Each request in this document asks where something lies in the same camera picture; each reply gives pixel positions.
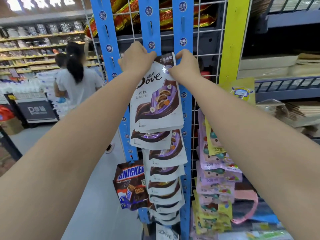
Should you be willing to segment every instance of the woman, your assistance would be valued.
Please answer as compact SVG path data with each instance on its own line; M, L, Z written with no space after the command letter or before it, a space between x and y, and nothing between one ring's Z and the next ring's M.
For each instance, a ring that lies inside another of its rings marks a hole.
M156 56L134 42L118 60L123 72L55 124L0 178L1 240L61 239L104 145ZM193 94L233 161L295 240L319 239L320 146L201 77L188 50L180 58L171 76Z
M61 69L57 74L55 86L56 97L68 97L69 108L74 109L88 97L98 91L104 81L94 70L84 67L86 63L85 52L75 42L66 46L66 69ZM106 149L110 153L114 148L111 143Z

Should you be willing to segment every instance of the gray floor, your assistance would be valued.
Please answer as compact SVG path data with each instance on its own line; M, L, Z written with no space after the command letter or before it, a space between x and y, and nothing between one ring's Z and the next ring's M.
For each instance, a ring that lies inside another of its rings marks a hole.
M51 126L25 129L11 136L25 154ZM118 163L125 162L119 134L110 154L104 154L94 169L62 240L140 240L142 224L138 213L122 210L112 180Z

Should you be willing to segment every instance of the white wire grid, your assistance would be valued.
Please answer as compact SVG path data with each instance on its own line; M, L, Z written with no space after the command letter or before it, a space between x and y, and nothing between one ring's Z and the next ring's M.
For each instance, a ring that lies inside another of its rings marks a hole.
M201 0L199 0L199 3L195 3L194 6L198 6L198 27L195 28L196 31L194 31L193 33L196 34L196 51L194 51L194 53L196 53L194 56L199 60L199 57L207 57L207 56L217 56L218 57L218 61L217 61L217 68L216 68L216 72L215 74L210 74L210 75L204 75L205 77L215 77L215 81L218 81L218 77L219 77L219 70L220 70L220 62L221 62L221 55L222 55L222 42L223 42L223 35L224 35L224 27L225 27L225 19L226 19L226 10L227 10L227 2L228 0L215 0L215 1L210 1L210 2L201 2ZM218 10L218 14L217 14L217 21L218 19L220 19L220 24L219 24L219 28L214 28L214 29L210 29L210 30L201 30L200 28L200 9L202 5L219 5L217 10ZM130 15L130 21L131 21L131 28L132 28L132 37L130 38L121 38L121 37L117 37L117 41L118 43L120 42L124 42L124 41L131 41L134 42L136 40L140 41L142 40L142 37L137 37L136 34L134 33L134 25L133 25L133 19L132 19L132 14L136 14L139 13L139 11L131 11L131 7L129 4L129 12L125 12L125 13L115 13L113 14L114 16L117 15ZM172 7L166 7L166 8L160 8L159 10L168 10L168 9L172 9ZM89 23L89 18L88 15L86 13L86 9L84 8L85 14L86 14L86 18L87 18L87 22L90 26ZM208 54L199 54L199 37L201 33L214 33L214 32L220 32L220 36L218 39L218 53L208 53ZM160 37L170 37L172 36L173 38L173 33L172 34L161 34ZM94 50L97 54L98 57L98 52L97 52L97 48L96 48L96 44L98 44L98 41L94 41L93 45L94 45ZM191 195L193 195L192 193L192 189L195 189L195 182L194 182L194 177L197 176L197 171L196 171L196 167L195 167L195 161L198 160L198 155L196 152L196 147L198 145L198 137L197 137L197 131L199 128L199 124L198 124L198 105L196 103L196 101L194 100L194 97L192 98L192 127L191 127L191 131L192 131L192 137L191 137L191 143L192 143L192 147L191 147ZM140 159L142 159L142 150L140 148L138 148L138 157Z

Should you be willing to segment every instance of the ponytail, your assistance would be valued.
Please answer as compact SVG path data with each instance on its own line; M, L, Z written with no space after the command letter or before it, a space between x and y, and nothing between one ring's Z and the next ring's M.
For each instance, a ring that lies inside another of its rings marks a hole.
M85 52L78 43L70 42L66 46L66 55L68 57L66 68L73 76L75 83L79 84L84 76L82 60L85 57Z
M66 61L66 68L73 76L76 84L82 82L84 76L84 68L81 61L76 56L69 56L68 60Z

